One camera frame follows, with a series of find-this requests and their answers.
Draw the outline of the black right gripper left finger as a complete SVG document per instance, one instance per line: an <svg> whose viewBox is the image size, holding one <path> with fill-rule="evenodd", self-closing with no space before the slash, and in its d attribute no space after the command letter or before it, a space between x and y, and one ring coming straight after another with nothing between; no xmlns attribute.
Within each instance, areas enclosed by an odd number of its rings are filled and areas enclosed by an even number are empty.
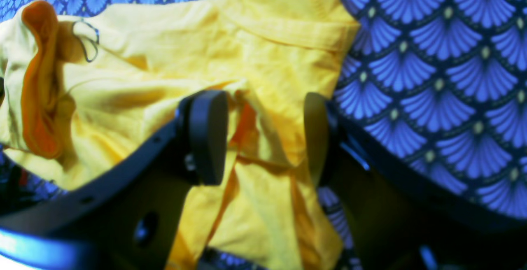
<svg viewBox="0 0 527 270"><path fill-rule="evenodd" d="M189 190L222 183L228 116L226 92L192 94L112 170L56 200L2 216L5 269L163 269Z"/></svg>

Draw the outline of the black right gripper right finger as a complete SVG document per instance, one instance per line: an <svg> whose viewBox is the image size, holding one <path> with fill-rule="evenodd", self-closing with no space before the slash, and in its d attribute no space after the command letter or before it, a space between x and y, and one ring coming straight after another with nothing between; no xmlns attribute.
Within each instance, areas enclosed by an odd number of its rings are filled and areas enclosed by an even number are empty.
<svg viewBox="0 0 527 270"><path fill-rule="evenodd" d="M455 195L401 159L335 103L304 101L311 181L343 202L364 270L518 270L526 221Z"/></svg>

